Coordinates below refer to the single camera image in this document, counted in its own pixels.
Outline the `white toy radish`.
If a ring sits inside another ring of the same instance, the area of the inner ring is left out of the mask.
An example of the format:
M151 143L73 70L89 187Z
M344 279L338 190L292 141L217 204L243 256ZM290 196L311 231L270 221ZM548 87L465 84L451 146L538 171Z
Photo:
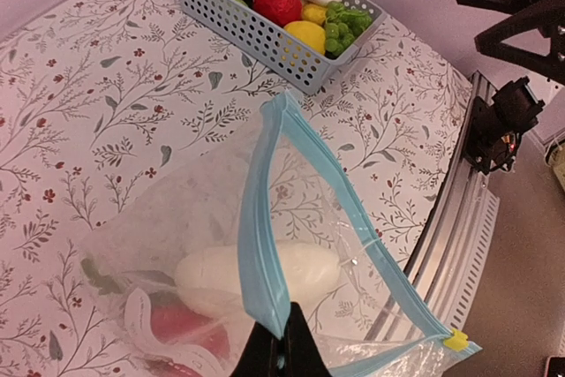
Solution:
M275 243L279 263L258 254L237 254L236 245L208 247L181 259L174 273L177 295L192 311L220 319L243 313L244 293L261 300L280 289L290 301L312 306L334 289L340 279L339 255L301 241Z

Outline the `green toy grapes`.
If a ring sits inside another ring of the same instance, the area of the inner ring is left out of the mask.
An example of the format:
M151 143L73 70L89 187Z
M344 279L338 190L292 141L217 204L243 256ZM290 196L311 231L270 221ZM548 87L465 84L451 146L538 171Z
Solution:
M326 56L339 57L372 23L373 18L366 11L329 2L324 23Z

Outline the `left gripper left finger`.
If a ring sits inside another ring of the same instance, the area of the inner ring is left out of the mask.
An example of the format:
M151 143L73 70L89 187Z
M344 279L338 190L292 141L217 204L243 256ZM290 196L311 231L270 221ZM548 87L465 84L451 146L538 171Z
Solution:
M231 377L279 376L282 355L282 341L256 322Z

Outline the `clear zip top bag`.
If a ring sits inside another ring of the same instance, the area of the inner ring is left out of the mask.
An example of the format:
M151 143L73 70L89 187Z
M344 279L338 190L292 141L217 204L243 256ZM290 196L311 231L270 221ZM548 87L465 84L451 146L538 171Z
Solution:
M150 335L152 304L177 299L178 262L236 245L279 263L277 241L336 252L337 286L301 306L329 376L439 376L478 352L430 311L381 242L362 201L290 92L263 103L219 147L148 187L85 238L82 275L100 312L132 352L139 376L167 376L168 352ZM288 290L213 319L230 341L231 376L256 322L282 341Z

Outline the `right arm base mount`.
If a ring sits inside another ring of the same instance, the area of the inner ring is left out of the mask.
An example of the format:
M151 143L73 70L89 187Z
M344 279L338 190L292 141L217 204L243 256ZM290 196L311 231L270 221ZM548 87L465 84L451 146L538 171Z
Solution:
M512 169L523 136L538 123L545 102L522 77L496 90L490 98L477 95L463 143L463 157L471 167L488 175Z

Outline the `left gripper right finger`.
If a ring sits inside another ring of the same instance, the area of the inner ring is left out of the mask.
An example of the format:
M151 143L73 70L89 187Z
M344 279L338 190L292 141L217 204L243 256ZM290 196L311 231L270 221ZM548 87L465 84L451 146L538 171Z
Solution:
M290 316L282 340L282 354L282 376L329 376L302 309L296 302L290 304Z

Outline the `red toy tomato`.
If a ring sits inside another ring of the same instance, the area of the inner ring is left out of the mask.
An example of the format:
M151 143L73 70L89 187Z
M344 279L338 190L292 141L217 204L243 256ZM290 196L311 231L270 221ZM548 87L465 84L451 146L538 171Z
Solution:
M150 335L172 359L164 366L164 375L220 375L222 365L230 359L230 341L225 327L177 299L155 301L149 325Z

